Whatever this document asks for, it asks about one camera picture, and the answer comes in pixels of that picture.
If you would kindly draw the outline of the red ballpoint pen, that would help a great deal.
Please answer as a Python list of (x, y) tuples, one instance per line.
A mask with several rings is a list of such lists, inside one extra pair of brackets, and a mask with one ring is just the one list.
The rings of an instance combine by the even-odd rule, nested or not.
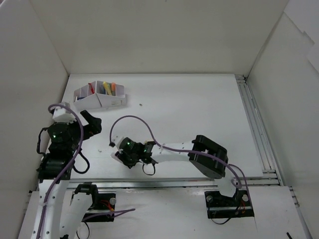
[(94, 93), (95, 93), (95, 90), (94, 90), (93, 85), (92, 85), (91, 83), (88, 83), (88, 85), (89, 85), (89, 88), (90, 88), (90, 90), (91, 90), (91, 93), (94, 94)]

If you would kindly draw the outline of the orange translucent highlighter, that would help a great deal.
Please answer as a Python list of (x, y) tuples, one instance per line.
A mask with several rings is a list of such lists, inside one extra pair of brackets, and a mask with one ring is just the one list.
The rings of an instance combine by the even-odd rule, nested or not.
[(115, 83), (111, 83), (111, 93), (113, 96), (116, 95), (116, 84)]

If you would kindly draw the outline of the pink highlighter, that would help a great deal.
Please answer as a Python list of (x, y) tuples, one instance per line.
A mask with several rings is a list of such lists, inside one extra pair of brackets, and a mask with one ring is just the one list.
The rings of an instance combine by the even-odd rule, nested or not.
[(121, 160), (116, 156), (115, 153), (111, 153), (111, 157), (112, 157), (114, 160), (116, 160), (116, 161), (118, 161), (118, 162), (121, 162)]

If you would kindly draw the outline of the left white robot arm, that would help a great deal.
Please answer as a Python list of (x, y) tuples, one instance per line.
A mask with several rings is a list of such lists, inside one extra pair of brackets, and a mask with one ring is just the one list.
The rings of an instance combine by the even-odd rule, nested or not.
[(88, 209), (99, 205), (97, 186), (79, 184), (71, 198), (70, 205), (63, 209), (64, 197), (74, 169), (75, 158), (81, 154), (83, 141), (102, 131), (102, 120), (81, 111), (87, 124), (68, 107), (52, 105), (49, 111), (53, 124), (45, 127), (51, 143), (48, 152), (37, 151), (43, 156), (38, 172), (38, 208), (31, 239), (72, 239)]

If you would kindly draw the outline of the yellow highlighter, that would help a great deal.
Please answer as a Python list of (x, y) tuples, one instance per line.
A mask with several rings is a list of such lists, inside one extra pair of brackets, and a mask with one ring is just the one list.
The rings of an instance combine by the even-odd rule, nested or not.
[(107, 82), (103, 82), (103, 87), (104, 87), (105, 92), (106, 92), (107, 95), (111, 95), (112, 94), (112, 91), (111, 91), (111, 89), (110, 89), (110, 87), (109, 87)]

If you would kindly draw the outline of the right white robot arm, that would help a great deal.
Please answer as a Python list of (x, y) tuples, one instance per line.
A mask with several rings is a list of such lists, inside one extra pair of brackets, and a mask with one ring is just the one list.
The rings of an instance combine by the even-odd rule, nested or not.
[(111, 142), (117, 149), (114, 158), (128, 168), (138, 163), (155, 167), (163, 162), (190, 162), (204, 176), (217, 181), (224, 204), (232, 205), (239, 198), (237, 190), (242, 188), (242, 183), (228, 164), (227, 149), (203, 135), (189, 142), (171, 144), (141, 143), (116, 135)]

